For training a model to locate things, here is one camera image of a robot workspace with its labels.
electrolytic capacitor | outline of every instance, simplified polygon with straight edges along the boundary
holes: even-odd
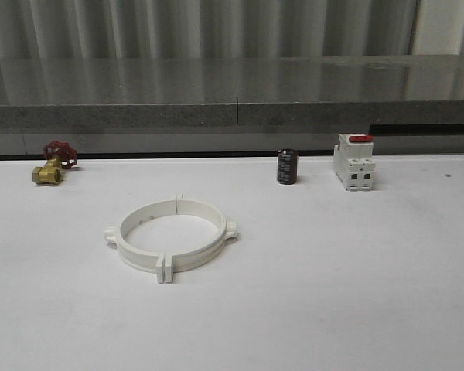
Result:
[[[280,184],[294,184],[297,180],[297,159],[299,155],[295,149],[281,149],[277,151],[277,182]]]

white tabletop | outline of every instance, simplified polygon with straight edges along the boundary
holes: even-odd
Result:
[[[327,157],[0,162],[0,370],[463,371],[464,155],[375,160],[372,192]],[[239,237],[157,284],[103,231],[176,192]]]

circuit breaker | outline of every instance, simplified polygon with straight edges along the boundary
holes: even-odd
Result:
[[[333,171],[348,191],[370,191],[376,164],[372,160],[373,137],[339,134],[333,150]]]

brass fitting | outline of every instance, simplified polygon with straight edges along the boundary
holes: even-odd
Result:
[[[62,160],[53,156],[43,167],[35,167],[32,180],[36,184],[59,184],[62,181]]]

